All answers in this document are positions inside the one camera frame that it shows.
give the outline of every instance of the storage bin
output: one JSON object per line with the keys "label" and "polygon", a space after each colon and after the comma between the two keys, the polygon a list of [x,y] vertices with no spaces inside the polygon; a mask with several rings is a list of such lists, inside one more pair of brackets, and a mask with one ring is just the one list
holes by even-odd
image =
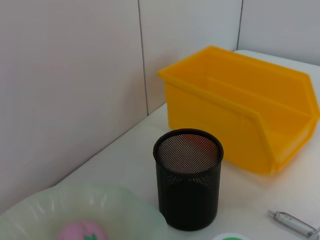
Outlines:
{"label": "storage bin", "polygon": [[224,159],[279,172],[308,142],[320,111],[303,72],[209,46],[159,71],[169,126],[211,133]]}

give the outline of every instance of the pen holder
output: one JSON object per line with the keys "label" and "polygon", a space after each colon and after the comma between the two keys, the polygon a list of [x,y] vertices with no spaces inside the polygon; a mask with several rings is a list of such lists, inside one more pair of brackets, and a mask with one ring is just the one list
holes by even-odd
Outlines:
{"label": "pen holder", "polygon": [[216,217],[224,151],[211,134],[179,129],[154,145],[160,212],[172,227],[195,231]]}

